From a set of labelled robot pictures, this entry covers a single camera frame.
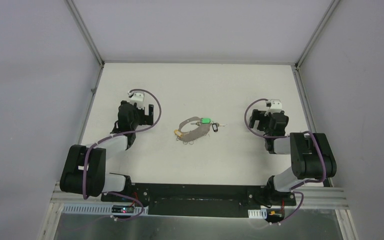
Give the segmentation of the key with black tag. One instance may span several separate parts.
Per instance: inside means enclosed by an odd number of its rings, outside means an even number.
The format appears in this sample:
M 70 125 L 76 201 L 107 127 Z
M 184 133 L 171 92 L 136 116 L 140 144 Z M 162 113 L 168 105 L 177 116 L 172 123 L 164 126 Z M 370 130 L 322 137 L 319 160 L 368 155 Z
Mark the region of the key with black tag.
M 225 127 L 226 125 L 225 124 L 221 124 L 221 123 L 218 123 L 218 122 L 213 122 L 211 124 L 211 128 L 213 130 L 213 132 L 217 133 L 219 131 L 219 128 L 220 127 Z

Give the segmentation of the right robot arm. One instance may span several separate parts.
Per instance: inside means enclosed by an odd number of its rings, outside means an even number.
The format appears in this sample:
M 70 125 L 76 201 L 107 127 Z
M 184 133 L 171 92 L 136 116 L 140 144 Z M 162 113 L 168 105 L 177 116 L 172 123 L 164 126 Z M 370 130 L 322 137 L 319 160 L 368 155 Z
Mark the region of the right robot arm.
M 287 134 L 289 117 L 285 112 L 271 113 L 254 109 L 245 117 L 246 127 L 265 141 L 265 149 L 272 155 L 290 156 L 290 167 L 272 175 L 253 200 L 267 208 L 272 205 L 288 204 L 295 199 L 292 192 L 306 183 L 322 183 L 334 177 L 337 164 L 324 133 L 292 132 Z

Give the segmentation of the key with yellow tag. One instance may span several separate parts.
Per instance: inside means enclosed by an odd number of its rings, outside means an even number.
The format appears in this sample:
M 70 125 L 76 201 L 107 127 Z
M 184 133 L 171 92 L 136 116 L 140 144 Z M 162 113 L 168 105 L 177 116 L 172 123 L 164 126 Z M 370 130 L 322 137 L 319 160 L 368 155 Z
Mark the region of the key with yellow tag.
M 182 133 L 180 130 L 178 130 L 178 129 L 174 130 L 174 134 L 175 134 L 178 138 L 182 138 L 182 137 L 183 137 L 183 133 Z

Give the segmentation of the perforated metal ring plate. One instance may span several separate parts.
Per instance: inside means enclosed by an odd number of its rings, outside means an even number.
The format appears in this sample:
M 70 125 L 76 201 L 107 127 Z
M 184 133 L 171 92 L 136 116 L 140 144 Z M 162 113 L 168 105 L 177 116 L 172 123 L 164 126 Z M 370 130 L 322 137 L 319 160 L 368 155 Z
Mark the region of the perforated metal ring plate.
M 202 117 L 193 116 L 182 121 L 176 130 L 181 131 L 183 133 L 183 137 L 179 138 L 175 135 L 176 140 L 182 142 L 184 145 L 192 145 L 195 140 L 205 137 L 210 132 L 213 121 L 211 124 L 202 124 L 201 118 Z M 194 125 L 196 128 L 190 131 L 182 131 L 183 127 L 186 125 Z

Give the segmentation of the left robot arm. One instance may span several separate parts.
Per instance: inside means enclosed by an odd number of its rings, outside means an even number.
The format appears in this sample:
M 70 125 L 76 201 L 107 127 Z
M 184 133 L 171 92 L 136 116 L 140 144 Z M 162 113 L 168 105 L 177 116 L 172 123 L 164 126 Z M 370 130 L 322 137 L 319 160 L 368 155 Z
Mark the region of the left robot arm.
M 86 198 L 113 192 L 114 197 L 123 203 L 132 198 L 133 189 L 127 185 L 128 176 L 110 173 L 106 165 L 108 160 L 134 144 L 138 126 L 149 129 L 154 125 L 154 105 L 144 108 L 123 100 L 117 117 L 108 136 L 92 144 L 74 144 L 69 148 L 59 181 L 61 191 Z

